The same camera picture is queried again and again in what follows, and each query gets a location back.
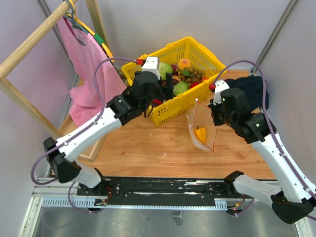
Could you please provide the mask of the clear zip top bag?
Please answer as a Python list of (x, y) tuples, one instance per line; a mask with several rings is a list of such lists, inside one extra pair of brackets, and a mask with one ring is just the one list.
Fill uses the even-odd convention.
[[(200, 149), (212, 154), (215, 153), (215, 142), (217, 136), (217, 127), (214, 125), (211, 117), (211, 109), (201, 103), (197, 98), (194, 100), (192, 108), (186, 111), (187, 126), (192, 144)], [(201, 143), (197, 140), (194, 134), (194, 129), (204, 127), (206, 130), (206, 142)]]

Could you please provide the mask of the yellow bell pepper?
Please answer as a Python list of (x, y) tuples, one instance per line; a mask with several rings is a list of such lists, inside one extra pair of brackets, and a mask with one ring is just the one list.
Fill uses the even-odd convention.
[(194, 129), (194, 134), (199, 142), (205, 144), (205, 142), (206, 142), (206, 130), (204, 127), (197, 126)]

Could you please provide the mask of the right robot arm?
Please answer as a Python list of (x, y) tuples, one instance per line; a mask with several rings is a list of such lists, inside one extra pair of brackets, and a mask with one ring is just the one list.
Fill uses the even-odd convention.
[(244, 194), (270, 206), (279, 219), (293, 224), (316, 206), (316, 186), (300, 170), (281, 142), (276, 128), (263, 113), (252, 113), (245, 93), (238, 88), (214, 89), (210, 101), (215, 126), (228, 125), (264, 159), (279, 185), (272, 186), (235, 171), (224, 179), (224, 193)]

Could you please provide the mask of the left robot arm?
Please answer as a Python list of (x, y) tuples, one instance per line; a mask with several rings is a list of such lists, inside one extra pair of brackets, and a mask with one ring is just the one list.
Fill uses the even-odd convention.
[(156, 74), (136, 72), (135, 75), (132, 86), (110, 100), (91, 120), (57, 140), (49, 137), (44, 141), (46, 159), (60, 183), (79, 182), (97, 196), (105, 191), (103, 175), (76, 160), (95, 141), (144, 115), (153, 101), (163, 96), (164, 87)]

